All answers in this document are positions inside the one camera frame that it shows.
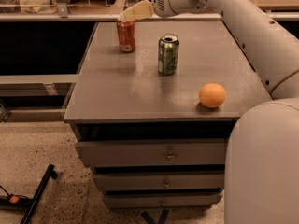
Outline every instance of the red can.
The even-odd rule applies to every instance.
[[[124,52],[132,52],[136,48],[135,23],[133,21],[117,21],[120,49]]]

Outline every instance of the black tripod leg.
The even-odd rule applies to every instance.
[[[57,173],[54,171],[54,165],[51,165],[51,164],[48,166],[46,173],[44,174],[43,178],[41,179],[41,182],[39,183],[39,186],[36,190],[35,196],[32,199],[32,204],[29,206],[29,208],[27,208],[27,210],[24,214],[24,217],[21,221],[21,224],[30,223],[30,219],[36,210],[39,199],[41,198],[41,195],[43,194],[44,189],[47,186],[50,177],[53,179],[55,179],[57,177]]]

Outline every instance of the gray tabletop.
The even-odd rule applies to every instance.
[[[158,40],[178,35],[178,70],[158,73]],[[65,112],[75,122],[238,119],[271,97],[221,21],[135,23],[136,51],[118,47],[115,22],[100,22]],[[216,109],[199,103],[207,83],[226,89]]]

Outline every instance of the speckled floor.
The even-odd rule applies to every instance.
[[[50,179],[32,224],[144,223],[146,211],[158,223],[162,209],[108,210],[89,169],[74,148],[76,138],[58,115],[14,115],[0,123],[0,185],[9,193],[33,197],[49,164],[58,178]],[[223,224],[224,199],[210,208],[168,208],[165,223]],[[20,223],[21,212],[0,210],[0,224]]]

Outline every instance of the drawer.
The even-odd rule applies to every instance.
[[[101,191],[224,188],[224,171],[95,174]]]
[[[87,167],[224,164],[225,142],[217,140],[129,140],[78,142]]]
[[[107,208],[140,208],[140,207],[175,207],[175,206],[210,206],[217,204],[221,193],[180,193],[180,194],[136,194],[104,195]]]

